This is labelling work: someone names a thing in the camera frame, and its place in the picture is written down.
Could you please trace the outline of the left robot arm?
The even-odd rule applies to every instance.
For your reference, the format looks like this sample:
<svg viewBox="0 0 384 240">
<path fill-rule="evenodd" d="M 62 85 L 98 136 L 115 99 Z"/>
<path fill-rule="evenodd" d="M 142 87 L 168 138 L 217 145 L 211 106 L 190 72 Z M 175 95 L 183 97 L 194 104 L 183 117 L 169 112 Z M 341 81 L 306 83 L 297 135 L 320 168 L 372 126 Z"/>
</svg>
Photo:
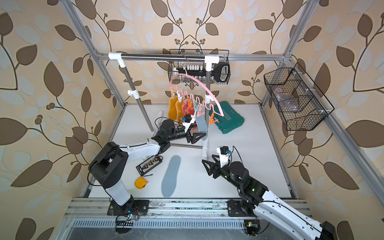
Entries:
<svg viewBox="0 0 384 240">
<path fill-rule="evenodd" d="M 195 123 L 176 126 L 175 121 L 165 119 L 150 141 L 126 146 L 109 142 L 89 165 L 89 173 L 100 183 L 113 203 L 120 207 L 129 206 L 133 197 L 121 180 L 126 164 L 162 154 L 174 140 L 186 139 L 188 143 L 195 144 L 207 135 L 201 132 L 191 133 L 191 128 L 196 126 Z"/>
</svg>

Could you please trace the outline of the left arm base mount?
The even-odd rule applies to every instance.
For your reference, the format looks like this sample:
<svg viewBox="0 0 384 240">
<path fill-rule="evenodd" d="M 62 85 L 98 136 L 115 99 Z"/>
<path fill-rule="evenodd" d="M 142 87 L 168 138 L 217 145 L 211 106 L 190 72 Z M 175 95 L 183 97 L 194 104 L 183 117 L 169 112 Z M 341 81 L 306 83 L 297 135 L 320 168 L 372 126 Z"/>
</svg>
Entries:
<svg viewBox="0 0 384 240">
<path fill-rule="evenodd" d="M 149 200 L 135 200 L 131 197 L 123 206 L 120 206 L 110 199 L 107 215 L 116 217 L 115 232 L 117 234 L 128 233 L 141 216 L 147 215 L 149 203 Z"/>
</svg>

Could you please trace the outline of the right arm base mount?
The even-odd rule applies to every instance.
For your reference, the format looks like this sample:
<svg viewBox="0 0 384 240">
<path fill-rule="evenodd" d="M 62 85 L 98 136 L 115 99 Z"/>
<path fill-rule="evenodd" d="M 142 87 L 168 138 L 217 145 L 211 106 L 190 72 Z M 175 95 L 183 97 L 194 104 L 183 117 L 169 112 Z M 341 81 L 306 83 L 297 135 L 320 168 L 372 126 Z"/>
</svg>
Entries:
<svg viewBox="0 0 384 240">
<path fill-rule="evenodd" d="M 252 208 L 241 200 L 228 200 L 227 209 L 229 217 L 255 217 Z"/>
</svg>

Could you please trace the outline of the light blue insole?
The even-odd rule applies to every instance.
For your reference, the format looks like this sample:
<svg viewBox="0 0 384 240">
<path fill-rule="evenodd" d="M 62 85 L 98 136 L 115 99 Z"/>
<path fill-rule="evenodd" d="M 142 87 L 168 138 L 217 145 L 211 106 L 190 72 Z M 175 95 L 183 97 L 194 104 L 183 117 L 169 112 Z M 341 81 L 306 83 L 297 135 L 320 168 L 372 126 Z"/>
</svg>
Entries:
<svg viewBox="0 0 384 240">
<path fill-rule="evenodd" d="M 205 133 L 206 135 L 202 138 L 205 141 L 208 137 L 208 125 L 205 119 L 205 107 L 201 104 L 195 106 L 195 119 L 200 133 Z"/>
<path fill-rule="evenodd" d="M 180 156 L 174 155 L 171 157 L 161 185 L 161 191 L 164 198 L 170 198 L 176 189 L 180 164 Z"/>
</svg>

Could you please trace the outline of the green plastic tool case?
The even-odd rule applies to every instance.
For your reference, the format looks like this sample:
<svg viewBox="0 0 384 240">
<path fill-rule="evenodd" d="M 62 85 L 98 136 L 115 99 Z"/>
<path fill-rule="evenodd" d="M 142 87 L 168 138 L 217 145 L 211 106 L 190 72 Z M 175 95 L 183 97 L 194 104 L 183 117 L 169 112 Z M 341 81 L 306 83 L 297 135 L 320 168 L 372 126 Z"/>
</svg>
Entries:
<svg viewBox="0 0 384 240">
<path fill-rule="evenodd" d="M 220 102 L 220 105 L 224 116 L 215 114 L 215 118 L 218 119 L 215 124 L 222 134 L 228 134 L 244 124 L 245 119 L 227 101 Z"/>
</svg>

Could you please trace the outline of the orange clothes peg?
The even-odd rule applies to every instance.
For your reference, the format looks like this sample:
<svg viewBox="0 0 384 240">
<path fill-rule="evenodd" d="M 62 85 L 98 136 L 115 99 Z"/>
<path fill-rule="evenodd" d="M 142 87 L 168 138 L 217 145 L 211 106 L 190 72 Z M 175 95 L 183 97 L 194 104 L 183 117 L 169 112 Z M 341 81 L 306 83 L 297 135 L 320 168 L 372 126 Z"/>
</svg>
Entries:
<svg viewBox="0 0 384 240">
<path fill-rule="evenodd" d="M 216 112 L 213 112 L 211 115 L 210 115 L 210 118 L 209 118 L 209 124 L 214 124 L 218 121 L 218 119 L 215 118 L 215 114 Z"/>
</svg>

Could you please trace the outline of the plastic bag in basket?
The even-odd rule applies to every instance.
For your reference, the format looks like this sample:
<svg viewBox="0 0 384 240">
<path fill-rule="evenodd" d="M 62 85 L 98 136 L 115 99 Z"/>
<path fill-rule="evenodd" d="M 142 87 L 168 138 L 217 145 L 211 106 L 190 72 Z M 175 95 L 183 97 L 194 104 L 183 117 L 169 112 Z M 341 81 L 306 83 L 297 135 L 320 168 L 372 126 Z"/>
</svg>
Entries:
<svg viewBox="0 0 384 240">
<path fill-rule="evenodd" d="M 299 97 L 297 95 L 291 95 L 284 93 L 283 89 L 274 89 L 275 97 L 279 103 L 279 107 L 283 112 L 298 112 L 300 109 Z"/>
</svg>

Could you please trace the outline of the yellow tape measure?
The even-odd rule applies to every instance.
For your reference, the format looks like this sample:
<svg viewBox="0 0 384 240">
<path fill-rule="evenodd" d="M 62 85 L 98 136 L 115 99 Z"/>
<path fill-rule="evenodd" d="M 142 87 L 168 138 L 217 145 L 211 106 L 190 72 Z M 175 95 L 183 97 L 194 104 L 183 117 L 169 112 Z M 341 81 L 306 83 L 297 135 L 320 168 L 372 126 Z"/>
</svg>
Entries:
<svg viewBox="0 0 384 240">
<path fill-rule="evenodd" d="M 148 181 L 144 177 L 139 177 L 135 181 L 135 187 L 139 190 L 143 189 L 148 184 Z"/>
</svg>

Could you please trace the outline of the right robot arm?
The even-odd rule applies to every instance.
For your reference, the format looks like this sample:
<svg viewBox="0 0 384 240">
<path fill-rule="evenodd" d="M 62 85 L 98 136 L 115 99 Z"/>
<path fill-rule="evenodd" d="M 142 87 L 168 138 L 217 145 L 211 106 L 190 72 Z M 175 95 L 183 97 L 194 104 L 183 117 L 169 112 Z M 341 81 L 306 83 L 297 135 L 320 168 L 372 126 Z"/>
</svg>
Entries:
<svg viewBox="0 0 384 240">
<path fill-rule="evenodd" d="M 236 187 L 241 208 L 246 215 L 260 217 L 295 240 L 336 240 L 334 225 L 320 223 L 296 210 L 277 197 L 267 186 L 249 175 L 242 162 L 221 167 L 218 155 L 213 162 L 202 160 L 209 176 L 222 177 Z"/>
</svg>

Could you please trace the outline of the black socket bit set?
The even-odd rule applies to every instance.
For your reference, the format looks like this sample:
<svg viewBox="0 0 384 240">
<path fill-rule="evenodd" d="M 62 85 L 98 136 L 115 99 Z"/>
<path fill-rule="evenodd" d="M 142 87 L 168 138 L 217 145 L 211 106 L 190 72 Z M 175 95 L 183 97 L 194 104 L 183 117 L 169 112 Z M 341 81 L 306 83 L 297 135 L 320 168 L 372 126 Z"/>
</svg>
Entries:
<svg viewBox="0 0 384 240">
<path fill-rule="evenodd" d="M 183 63 L 169 64 L 169 80 L 176 74 L 189 74 L 197 78 L 202 83 L 206 82 L 207 71 L 203 63 L 186 65 Z M 211 71 L 211 84 L 227 84 L 231 76 L 230 64 L 220 62 L 213 65 Z"/>
</svg>

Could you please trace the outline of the orange yellow insole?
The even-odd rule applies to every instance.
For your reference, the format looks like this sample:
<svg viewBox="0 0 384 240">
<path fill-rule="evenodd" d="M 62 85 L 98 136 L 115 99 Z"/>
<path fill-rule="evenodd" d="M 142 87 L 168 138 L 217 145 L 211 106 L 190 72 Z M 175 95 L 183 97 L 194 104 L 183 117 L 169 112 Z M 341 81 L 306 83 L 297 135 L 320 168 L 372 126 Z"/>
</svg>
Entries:
<svg viewBox="0 0 384 240">
<path fill-rule="evenodd" d="M 173 120 L 173 121 L 176 121 L 177 116 L 178 116 L 178 112 L 177 112 L 177 108 L 176 108 L 176 104 L 177 104 L 178 100 L 179 99 L 178 99 L 177 95 L 175 93 L 172 93 L 170 100 L 169 100 L 168 118 Z"/>
<path fill-rule="evenodd" d="M 177 113 L 176 121 L 177 122 L 180 122 L 182 120 L 182 118 L 184 117 L 183 103 L 184 103 L 184 101 L 182 100 L 182 98 L 178 97 L 178 99 L 176 101 L 176 113 Z"/>
</svg>

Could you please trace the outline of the red insole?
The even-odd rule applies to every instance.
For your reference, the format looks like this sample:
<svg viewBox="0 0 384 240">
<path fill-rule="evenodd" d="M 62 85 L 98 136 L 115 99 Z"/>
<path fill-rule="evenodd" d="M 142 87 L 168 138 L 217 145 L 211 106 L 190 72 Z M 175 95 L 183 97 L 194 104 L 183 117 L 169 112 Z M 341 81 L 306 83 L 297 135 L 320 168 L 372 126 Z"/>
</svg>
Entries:
<svg viewBox="0 0 384 240">
<path fill-rule="evenodd" d="M 191 100 L 191 99 L 188 99 L 187 104 L 188 104 L 188 106 L 187 106 L 187 115 L 193 116 L 195 114 L 194 101 Z"/>
<path fill-rule="evenodd" d="M 188 114 L 189 105 L 190 105 L 190 99 L 187 98 L 182 103 L 183 118 Z"/>
</svg>

